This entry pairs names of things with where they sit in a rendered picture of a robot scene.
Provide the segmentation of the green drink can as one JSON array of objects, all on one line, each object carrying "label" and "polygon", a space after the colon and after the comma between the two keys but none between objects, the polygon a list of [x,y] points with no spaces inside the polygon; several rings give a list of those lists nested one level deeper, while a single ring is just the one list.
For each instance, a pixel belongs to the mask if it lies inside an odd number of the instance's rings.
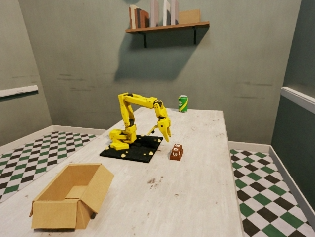
[{"label": "green drink can", "polygon": [[179,111],[186,112],[187,111],[188,98],[186,95],[181,95],[179,97]]}]

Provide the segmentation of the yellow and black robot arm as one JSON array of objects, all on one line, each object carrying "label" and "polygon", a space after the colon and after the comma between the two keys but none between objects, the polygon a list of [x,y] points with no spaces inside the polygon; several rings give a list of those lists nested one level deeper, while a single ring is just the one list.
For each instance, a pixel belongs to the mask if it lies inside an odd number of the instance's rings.
[{"label": "yellow and black robot arm", "polygon": [[138,104],[144,106],[149,109],[155,110],[156,117],[159,119],[167,118],[167,110],[163,105],[162,101],[157,100],[157,98],[145,98],[136,94],[128,94],[124,93],[118,95],[121,114],[123,117],[125,130],[115,129],[113,130],[110,135],[112,138],[112,144],[110,145],[111,148],[116,150],[121,149],[128,149],[131,143],[134,143],[136,140],[136,124],[132,107],[130,103]]}]

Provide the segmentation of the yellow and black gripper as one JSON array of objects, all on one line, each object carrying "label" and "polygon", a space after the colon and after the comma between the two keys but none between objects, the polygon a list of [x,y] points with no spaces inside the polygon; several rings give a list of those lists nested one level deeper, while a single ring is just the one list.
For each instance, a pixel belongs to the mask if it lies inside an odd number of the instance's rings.
[{"label": "yellow and black gripper", "polygon": [[[159,128],[159,130],[161,131],[161,133],[165,137],[166,141],[169,142],[169,137],[171,137],[171,131],[170,131],[170,128],[169,128],[170,126],[171,126],[171,120],[170,120],[169,117],[164,118],[164,119],[159,119],[157,121],[157,125],[155,125],[150,131],[153,134],[154,133],[154,129],[155,128]],[[150,135],[150,131],[148,132],[149,135]]]}]

